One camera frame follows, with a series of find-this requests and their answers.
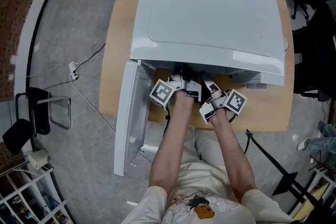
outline cartoon print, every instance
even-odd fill
[[[226,200],[226,202],[227,202],[228,205],[231,205],[229,210],[232,211],[232,212],[236,211],[237,209],[239,209],[240,207],[242,207],[241,204],[237,204],[234,201]]]
[[[211,209],[209,205],[200,205],[195,208],[195,212],[199,219],[213,218],[215,212]]]
[[[190,208],[188,206],[183,206],[179,208],[174,214],[174,220],[176,223],[180,223],[185,220],[190,214]]]
[[[174,198],[175,204],[176,205],[181,205],[181,204],[186,205],[188,203],[188,200],[185,200],[183,197],[184,197],[184,195],[180,195],[179,197]]]
[[[194,213],[197,214],[199,219],[213,218],[216,210],[225,213],[227,210],[235,211],[242,206],[234,201],[214,197],[212,194],[208,194],[202,190],[199,190],[194,197],[179,195],[174,198],[171,205],[173,204],[176,204],[178,209],[175,212],[169,210],[164,216],[162,224],[172,224],[173,220],[176,223],[181,223]]]
[[[173,211],[169,210],[163,217],[161,224],[172,224],[173,222]]]
[[[189,202],[187,203],[187,206],[190,206],[190,209],[193,209],[197,206],[199,206],[200,204],[202,205],[208,205],[210,204],[210,202],[205,199],[204,197],[200,197],[197,194],[195,194],[194,198],[192,198],[191,200],[189,200]]]

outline hand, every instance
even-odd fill
[[[185,109],[192,109],[194,98],[189,97],[184,91],[176,91],[175,93],[175,105],[181,105]]]
[[[220,121],[228,121],[227,115],[226,115],[226,109],[221,108],[221,109],[216,109],[216,114],[212,116],[209,121],[211,122],[212,125],[220,122]]]

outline white t-shirt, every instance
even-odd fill
[[[291,223],[278,203],[257,189],[234,197],[224,166],[203,161],[181,165],[170,197],[161,187],[149,187],[122,224]]]

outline concrete floor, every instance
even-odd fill
[[[31,86],[45,88],[69,79],[69,57],[81,62],[105,42],[115,0],[49,0],[39,26],[33,54],[31,74],[40,74],[61,65],[44,76],[33,77]],[[289,12],[293,2],[288,0]],[[300,11],[292,21],[293,29],[305,25]],[[89,61],[79,71],[74,84],[95,107],[98,107],[102,56]],[[67,95],[72,100],[72,128],[64,131],[51,125],[51,133],[39,136],[51,154],[51,164],[63,196],[70,198],[68,209],[77,223],[120,223],[138,203],[148,186],[150,162],[139,154],[134,166],[124,177],[113,174],[114,133],[99,118],[71,84],[50,88],[53,95]],[[327,104],[324,110],[328,113]],[[115,128],[116,117],[102,115]],[[317,123],[323,120],[322,103],[294,94],[291,120],[287,132],[255,133],[257,141],[276,158],[288,172],[299,171],[298,181],[305,184],[311,173],[309,152],[297,152],[296,145],[307,136],[314,136]],[[148,123],[146,141],[161,137],[164,125]],[[237,133],[243,148],[246,135]],[[154,153],[146,152],[152,159]],[[247,157],[256,176],[258,188],[271,196],[281,174],[266,157],[250,144]],[[272,197],[284,211],[295,199],[290,194]]]

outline white cable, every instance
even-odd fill
[[[68,58],[68,57],[64,57],[64,58],[62,59],[62,61],[63,61],[64,59],[68,59],[70,62],[72,62],[71,59]],[[58,66],[54,67],[53,69],[50,69],[50,70],[48,70],[48,71],[46,71],[46,72],[44,72],[44,73],[42,73],[42,74],[30,75],[30,76],[25,76],[25,77],[13,77],[13,79],[15,79],[15,78],[16,78],[16,79],[25,79],[25,78],[30,78],[30,77],[42,76],[42,75],[45,75],[46,73],[49,73],[49,72],[54,71],[56,68],[58,68],[58,67],[60,67],[60,66],[61,66],[61,65],[58,65]]]
[[[33,172],[30,172],[28,170],[24,170],[24,169],[12,169],[13,171],[18,171],[18,172],[27,172],[29,174],[32,174],[32,175],[36,175],[36,176],[40,176],[41,174],[36,174],[36,173],[33,173]]]
[[[76,86],[73,84],[72,80],[71,80],[71,73],[69,74],[69,80],[71,85],[76,89],[76,91],[88,102],[88,104],[96,111],[96,113],[100,116],[100,118],[108,125],[108,127],[114,131],[114,133],[116,133],[116,131],[111,127],[110,124],[108,124],[108,122],[106,120],[104,120],[104,118],[99,114],[98,110],[94,108],[94,106],[88,101],[88,99],[86,99],[86,97],[76,88]]]
[[[143,158],[145,158],[147,161],[149,161],[150,163],[152,163],[149,159],[147,159],[145,156],[143,156],[140,151],[138,152],[140,156],[142,156]]]
[[[74,65],[80,65],[81,63],[84,63],[84,62],[86,62],[86,61],[94,60],[95,57],[97,57],[97,56],[99,56],[99,55],[103,55],[103,54],[104,54],[104,52],[102,52],[101,54],[97,54],[97,55],[95,55],[94,57],[92,57],[92,58],[90,58],[90,59],[84,60],[83,62],[76,62],[76,63],[74,63]]]

